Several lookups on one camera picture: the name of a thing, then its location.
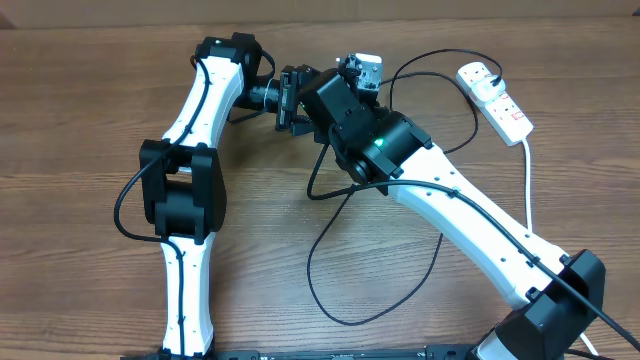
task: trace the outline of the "wooden table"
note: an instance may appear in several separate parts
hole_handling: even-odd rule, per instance
[[[409,58],[444,47],[499,60],[510,94],[536,126],[530,137],[536,232],[569,253],[594,251],[607,266],[606,311],[640,334],[638,19],[3,31],[0,358],[116,359],[160,346],[166,323],[160,247],[121,236],[113,203],[137,170],[142,140],[159,139],[178,115],[193,81],[188,58],[195,45],[234,31],[256,34],[278,70],[302,63],[325,69],[355,51],[381,55],[387,77]],[[408,70],[453,76],[475,60],[439,55]],[[466,103],[441,79],[403,80],[396,94],[395,108],[442,147],[470,135]],[[327,319],[307,288],[305,262],[340,199],[306,198],[320,147],[273,127],[273,115],[227,126],[220,145],[229,205],[211,267],[218,349],[469,343],[508,313],[485,276],[445,241],[425,286],[393,313],[360,327]],[[450,158],[524,221],[520,146],[507,147],[481,118],[477,138]],[[318,191],[348,184],[328,161]],[[133,231],[151,232],[139,187],[123,219]],[[359,193],[314,258],[319,297],[348,320],[382,310],[422,278],[437,236],[389,198]],[[587,334],[607,356],[637,358],[600,320]]]

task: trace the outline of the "cable clip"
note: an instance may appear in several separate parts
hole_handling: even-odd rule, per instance
[[[451,188],[451,191],[447,192],[447,196],[452,199],[455,197],[458,197],[459,194],[460,194],[460,188],[457,186],[454,186],[453,188]]]
[[[529,265],[530,268],[534,268],[535,266],[538,265],[538,263],[540,262],[540,258],[538,256],[535,256],[531,259],[531,261],[527,260],[526,264]]]

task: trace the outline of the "power strip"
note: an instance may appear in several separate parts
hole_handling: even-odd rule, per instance
[[[509,146],[520,143],[533,130],[533,124],[505,91],[504,80],[494,86],[497,76],[486,65],[472,62],[458,70],[456,79]]]

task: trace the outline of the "black cable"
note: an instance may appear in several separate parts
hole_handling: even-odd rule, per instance
[[[500,64],[493,60],[492,58],[488,57],[485,54],[479,53],[477,51],[473,51],[473,50],[466,50],[466,49],[440,49],[440,50],[435,50],[435,51],[430,51],[428,53],[424,53],[422,55],[418,55],[416,57],[414,57],[413,59],[407,61],[404,65],[402,65],[398,71],[396,71],[396,73],[393,75],[393,78],[391,79],[391,89],[389,90],[389,109],[393,110],[393,85],[395,84],[396,80],[398,79],[398,74],[400,74],[400,72],[407,66],[409,66],[409,64],[411,64],[412,62],[416,61],[416,60],[420,60],[422,58],[425,58],[427,56],[431,56],[431,55],[435,55],[435,54],[440,54],[440,53],[444,53],[444,52],[461,52],[461,53],[465,53],[465,54],[471,54],[471,55],[476,55],[479,56],[481,58],[487,59],[489,61],[491,61],[492,63],[496,64],[496,66],[498,67],[498,69],[500,69],[500,75],[498,75],[497,78],[495,78],[491,83],[493,84],[493,86],[497,86],[498,83],[500,82],[500,80],[502,80],[502,66],[500,66]]]
[[[467,104],[469,104],[469,107],[471,108],[471,112],[473,113],[473,120],[475,123],[474,129],[473,129],[473,134],[471,134],[471,136],[465,140],[462,144],[449,149],[449,150],[445,150],[444,153],[445,154],[449,154],[452,153],[454,151],[460,150],[463,147],[465,147],[467,144],[469,144],[471,142],[471,140],[473,140],[473,138],[476,137],[476,135],[478,134],[478,111],[476,110],[476,107],[473,106],[473,100],[471,100],[471,98],[469,97],[469,95],[466,93],[466,91],[464,91],[464,89],[462,88],[462,86],[460,86],[460,84],[458,84],[457,81],[455,81],[454,79],[448,77],[447,75],[444,74],[440,74],[437,72],[433,72],[433,71],[418,71],[418,72],[413,72],[413,73],[409,73],[409,74],[404,74],[404,75],[400,75],[396,78],[396,80],[399,79],[404,79],[404,78],[409,78],[409,77],[413,77],[413,76],[437,76],[437,77],[441,77],[447,81],[449,81],[450,83],[452,83],[457,89],[458,91],[460,91],[460,93],[462,94],[462,96],[464,96],[464,99],[467,101]],[[380,85],[384,85],[387,83],[392,82],[394,79],[387,79],[384,80],[380,83]],[[389,104],[391,104],[391,98],[393,96],[393,87],[391,87],[389,89]]]
[[[583,357],[583,358],[586,358],[586,359],[593,359],[593,360],[614,360],[614,359],[608,358],[606,356],[593,355],[593,354],[588,353],[588,352],[584,352],[584,351],[580,351],[580,350],[573,350],[573,349],[568,349],[564,353],[565,354],[569,354],[569,355],[580,356],[580,357]]]
[[[625,330],[622,326],[620,326],[615,320],[613,320],[609,315],[604,313],[602,310],[598,309],[595,305],[593,305],[589,300],[587,300],[582,294],[580,294],[576,289],[574,289],[571,285],[567,284],[564,280],[562,280],[557,274],[551,271],[548,267],[546,267],[543,263],[540,262],[540,258],[533,255],[526,247],[524,247],[518,239],[516,239],[511,233],[507,231],[507,229],[502,226],[491,214],[489,214],[485,209],[483,209],[480,205],[478,205],[475,201],[468,198],[464,194],[460,193],[458,190],[454,190],[448,188],[446,186],[442,186],[440,184],[434,184],[425,181],[417,181],[417,180],[393,180],[393,181],[379,181],[374,183],[369,183],[365,185],[352,186],[350,188],[345,188],[341,190],[332,191],[330,193],[322,194],[322,195],[314,195],[314,198],[317,200],[326,200],[331,199],[336,196],[341,196],[348,194],[349,192],[357,192],[366,189],[376,188],[380,186],[399,186],[399,185],[408,185],[408,186],[419,186],[428,189],[438,190],[446,193],[450,198],[457,198],[469,205],[471,208],[476,210],[480,215],[482,215],[487,221],[489,221],[507,240],[522,253],[527,260],[529,260],[533,265],[537,266],[545,275],[551,278],[556,284],[560,285],[564,288],[568,293],[571,294],[578,302],[584,305],[590,311],[593,311],[602,321],[604,321],[607,325],[609,325],[612,329],[614,329],[620,336],[622,336],[625,340],[627,340],[633,347],[640,352],[640,343],[636,340],[627,330]]]
[[[234,125],[235,124],[239,124],[239,123],[241,123],[243,121],[247,121],[249,119],[256,118],[256,117],[258,117],[258,116],[260,116],[260,115],[262,115],[262,114],[264,114],[266,112],[267,112],[267,108],[264,107],[261,110],[258,110],[256,112],[252,112],[252,113],[244,115],[244,116],[240,116],[239,118],[235,118],[233,120],[227,120],[227,122],[231,123],[231,124],[234,124]]]
[[[262,80],[271,80],[271,79],[273,79],[273,76],[276,74],[276,61],[273,59],[273,57],[266,50],[262,50],[262,57],[267,59],[267,61],[271,65],[271,71],[266,75],[258,76],[258,78],[262,79]],[[269,83],[267,83],[267,88],[265,89],[265,92],[267,92],[267,91],[269,91]],[[267,106],[267,101],[270,101],[270,100],[269,99],[265,100],[264,107],[261,110],[258,110],[256,112],[252,112],[252,113],[244,115],[244,116],[240,116],[237,119],[227,120],[227,122],[229,122],[231,124],[239,124],[239,123],[241,123],[243,121],[247,121],[249,119],[256,118],[256,117],[266,113],[267,111],[269,111],[268,110],[268,106]]]
[[[269,62],[269,64],[271,65],[271,71],[266,74],[266,75],[260,75],[258,76],[258,78],[262,78],[262,79],[273,79],[273,77],[276,74],[276,61],[273,59],[273,56],[271,56],[266,50],[262,50],[262,57],[267,59],[267,61]]]
[[[424,275],[424,277],[422,278],[422,280],[420,281],[418,286],[416,286],[413,290],[411,290],[410,293],[408,293],[400,301],[398,301],[397,303],[391,305],[390,307],[388,307],[384,311],[381,311],[378,314],[373,315],[373,316],[371,316],[371,317],[369,317],[367,319],[360,320],[360,321],[355,321],[355,322],[348,322],[348,321],[340,320],[340,319],[334,317],[333,315],[329,314],[329,312],[324,308],[324,306],[322,306],[322,304],[320,303],[320,300],[318,299],[318,296],[316,295],[315,290],[313,289],[313,282],[311,281],[311,258],[313,257],[313,253],[316,250],[316,247],[318,246],[318,244],[320,243],[320,241],[322,240],[324,235],[327,233],[327,231],[329,230],[329,228],[331,227],[333,222],[338,218],[338,215],[340,214],[340,211],[342,211],[342,208],[345,206],[345,204],[347,203],[347,201],[349,200],[351,195],[353,195],[353,192],[350,192],[350,193],[347,194],[347,197],[344,199],[344,201],[342,201],[342,204],[340,204],[340,207],[338,208],[338,211],[336,211],[336,213],[333,215],[331,220],[329,220],[329,223],[327,223],[327,226],[325,226],[324,230],[322,230],[322,233],[320,234],[320,236],[318,236],[318,239],[316,239],[316,242],[311,247],[311,251],[309,252],[309,258],[307,259],[307,281],[309,283],[309,289],[311,290],[311,295],[313,295],[313,299],[316,301],[316,304],[318,305],[320,310],[322,310],[322,312],[329,319],[337,322],[338,324],[345,325],[345,326],[359,326],[359,325],[363,325],[363,324],[366,324],[368,322],[371,322],[371,321],[373,321],[375,319],[378,319],[379,317],[382,317],[382,316],[390,313],[391,311],[395,310],[398,306],[404,304],[407,300],[409,300],[413,296],[413,294],[415,294],[418,290],[420,290],[422,285],[427,281],[427,278],[429,278],[429,275],[431,274],[431,270],[433,270],[433,266],[436,263],[436,258],[438,257],[438,250],[440,250],[440,245],[442,244],[442,234],[440,234],[440,238],[438,239],[438,244],[436,245],[436,250],[433,253],[433,259],[431,260],[431,265],[429,265],[429,270],[427,270],[427,273]]]
[[[464,146],[466,146],[467,144],[469,144],[476,136],[476,134],[478,133],[478,113],[476,111],[476,108],[473,106],[473,101],[471,100],[471,98],[469,97],[469,95],[467,95],[467,93],[464,91],[464,89],[452,78],[444,75],[444,74],[440,74],[440,73],[435,73],[435,72],[427,72],[427,71],[422,71],[422,72],[415,72],[415,73],[410,73],[410,74],[405,74],[405,75],[401,75],[398,77],[398,79],[403,79],[403,78],[408,78],[408,77],[412,77],[412,76],[417,76],[417,75],[424,75],[424,76],[438,76],[441,77],[447,81],[449,81],[450,83],[452,83],[453,85],[456,86],[456,88],[460,91],[460,93],[462,94],[462,96],[464,96],[465,100],[467,101],[467,103],[469,104],[469,107],[471,108],[471,112],[473,113],[473,119],[474,119],[474,130],[473,130],[473,134],[471,134],[471,136],[465,140],[462,144],[444,151],[445,154],[449,154],[452,153],[454,151],[460,150],[461,148],[463,148]],[[389,80],[385,80],[383,82],[380,83],[380,85],[384,85],[386,83],[391,82],[391,79]],[[336,156],[338,158],[340,158],[342,161],[346,161],[344,158],[344,155],[342,155],[341,151],[336,147],[337,146],[337,140],[334,137],[334,131],[335,131],[335,124],[332,124],[329,127],[328,130],[328,136],[329,136],[329,144],[334,148]],[[324,145],[324,147],[322,148],[322,151],[320,152],[320,155],[318,156],[318,160],[316,161],[316,165],[313,168],[313,171],[311,172],[311,177],[309,178],[309,183],[307,184],[307,197],[311,200],[321,200],[320,198],[317,198],[315,195],[313,195],[313,184],[316,180],[316,177],[318,175],[318,171],[320,170],[320,166],[322,165],[322,161],[324,160],[324,157],[327,153],[327,149],[329,148],[329,144]],[[345,199],[345,201],[343,202],[343,204],[340,206],[340,208],[338,208],[338,211],[336,212],[336,214],[334,215],[334,218],[327,224],[327,227],[325,228],[325,230],[320,234],[320,236],[318,237],[318,239],[316,240],[316,244],[314,244],[314,247],[312,247],[309,255],[309,259],[311,259],[311,255],[313,255],[313,251],[315,250],[315,246],[320,242],[320,240],[322,240],[324,234],[329,230],[329,228],[331,227],[331,225],[333,224],[333,221],[337,218],[338,214],[340,213],[340,211],[342,210],[342,207],[345,205],[345,203],[347,202],[348,198]],[[440,239],[438,241],[438,247],[440,246],[440,242],[442,241],[442,236],[443,234],[440,233]],[[436,261],[436,257],[437,257],[437,251],[434,254],[433,260],[432,260],[432,267],[433,264],[435,264]],[[431,268],[429,268],[429,271],[427,272],[427,274],[425,275],[424,279],[422,280],[422,282],[420,282],[420,284],[418,284],[418,286],[416,288],[413,289],[413,291],[411,291],[409,293],[409,295],[407,295],[407,297],[403,298],[402,300],[400,300],[398,303],[394,304],[393,306],[391,306],[390,308],[386,309],[385,311],[372,316],[366,320],[363,321],[359,321],[359,322],[355,322],[355,323],[348,323],[346,321],[342,321],[339,320],[335,317],[333,317],[331,314],[329,314],[324,307],[322,306],[322,304],[320,303],[320,301],[318,300],[318,298],[315,295],[315,292],[313,290],[313,285],[311,283],[311,278],[309,275],[309,263],[307,263],[307,280],[309,281],[309,288],[311,289],[311,293],[316,301],[316,304],[318,305],[318,307],[320,308],[320,310],[322,310],[322,312],[331,320],[342,324],[342,325],[350,325],[350,326],[356,326],[356,325],[362,325],[362,324],[366,324],[370,321],[373,321],[383,315],[388,314],[389,312],[393,311],[394,309],[396,309],[398,306],[402,305],[406,300],[408,300],[411,296],[413,296],[413,294],[416,293],[416,291],[418,291],[420,289],[420,287],[422,286],[422,284],[427,280],[427,278],[429,277],[429,274],[431,272]]]
[[[191,128],[193,128],[193,124],[198,119],[198,115],[200,114],[200,111],[202,110],[202,107],[204,106],[205,99],[207,98],[207,94],[209,93],[209,85],[211,84],[211,82],[210,82],[210,79],[209,79],[209,70],[207,70],[207,67],[204,65],[204,62],[202,62],[202,60],[199,59],[199,58],[193,57],[193,59],[195,59],[195,61],[198,64],[200,64],[200,67],[202,67],[202,72],[204,73],[204,90],[202,91],[202,97],[200,98],[200,101],[198,102],[198,105],[196,106],[196,109],[193,112],[193,115],[191,116],[191,120],[189,120],[189,123],[187,124],[187,126],[185,126],[184,131],[176,139],[176,141],[174,141],[171,145],[169,145],[166,149],[164,149],[164,151],[162,151],[162,153],[160,153],[160,155],[158,155],[158,157],[156,157],[155,159],[151,160],[147,165],[145,165],[142,169],[138,170],[138,172],[135,175],[133,175],[131,180],[129,180],[129,182],[127,182],[127,184],[124,186],[122,191],[120,191],[120,195],[118,195],[118,199],[116,200],[116,203],[115,203],[115,205],[113,207],[113,222],[116,225],[116,228],[118,228],[118,231],[120,231],[120,233],[122,235],[124,235],[124,236],[126,236],[126,237],[128,237],[130,239],[133,239],[133,240],[142,240],[142,241],[150,241],[150,242],[157,242],[157,243],[167,244],[168,246],[170,246],[176,252],[176,259],[178,260],[178,272],[179,272],[179,275],[178,275],[179,276],[179,282],[178,282],[178,284],[179,284],[178,285],[178,325],[180,327],[180,358],[181,359],[184,359],[184,314],[183,314],[183,296],[184,296],[184,284],[183,284],[184,283],[184,269],[183,269],[183,265],[184,264],[183,264],[183,261],[182,261],[183,254],[180,252],[180,249],[174,243],[170,242],[166,238],[158,238],[158,237],[153,237],[153,236],[137,235],[137,234],[133,234],[133,233],[129,232],[127,229],[124,228],[124,226],[122,226],[122,223],[120,222],[120,208],[122,207],[122,203],[124,202],[125,197],[129,193],[129,191],[131,190],[133,185],[142,177],[142,175],[145,172],[147,172],[149,170],[149,168],[151,168],[153,165],[155,165],[158,161],[161,161],[169,152],[171,152],[175,147],[180,145],[180,143],[191,132]]]
[[[329,144],[331,144],[331,147],[333,147],[333,150],[335,150],[335,153],[338,159],[342,163],[346,163],[347,159],[344,157],[344,155],[342,154],[342,151],[340,151],[340,148],[338,147],[338,139],[336,138],[336,124],[329,125],[329,129],[327,130],[327,136],[329,138]]]

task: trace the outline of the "robotic arm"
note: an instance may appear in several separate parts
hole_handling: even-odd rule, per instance
[[[141,176],[145,215],[156,235],[166,239],[161,246],[167,329],[162,353],[155,358],[201,359],[213,342],[209,260],[226,210],[217,146],[234,102],[257,80],[261,56],[253,35],[206,38],[196,50],[194,84],[178,119],[162,141],[146,140],[140,149],[141,169],[151,164]],[[178,172],[191,174],[192,182],[167,180],[167,174]]]
[[[465,359],[560,359],[596,317],[562,283],[601,309],[602,262],[587,250],[570,257],[528,232],[467,181],[411,119],[380,107],[379,57],[352,54],[324,72],[287,66],[275,80],[257,77],[261,53],[252,35],[205,39],[180,116],[162,141],[146,140],[140,150],[141,169],[149,167],[141,175],[145,215],[166,240],[168,294],[163,349],[145,359],[211,355],[209,259],[226,209],[216,148],[232,106],[275,113],[279,131],[314,132],[316,142],[334,148],[336,162],[355,182],[419,213],[487,275],[513,311],[469,347]],[[298,104],[308,118],[297,115]],[[192,183],[168,181],[166,174],[176,172],[190,173]]]

